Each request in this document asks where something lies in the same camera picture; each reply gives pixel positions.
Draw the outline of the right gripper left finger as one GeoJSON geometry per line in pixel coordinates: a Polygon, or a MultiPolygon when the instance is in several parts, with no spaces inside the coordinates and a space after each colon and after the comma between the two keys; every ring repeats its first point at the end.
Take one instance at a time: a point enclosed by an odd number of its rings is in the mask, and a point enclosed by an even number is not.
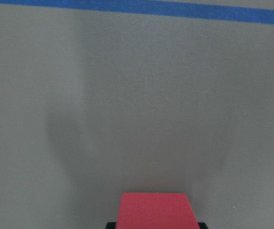
{"type": "Polygon", "coordinates": [[[115,229],[116,228],[116,222],[108,222],[105,225],[105,229],[115,229]]]}

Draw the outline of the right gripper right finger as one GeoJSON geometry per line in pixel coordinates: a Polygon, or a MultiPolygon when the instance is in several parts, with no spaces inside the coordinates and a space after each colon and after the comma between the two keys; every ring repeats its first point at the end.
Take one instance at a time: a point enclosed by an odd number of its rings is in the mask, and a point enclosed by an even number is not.
{"type": "Polygon", "coordinates": [[[198,226],[200,229],[209,229],[205,222],[198,222],[198,226]]]}

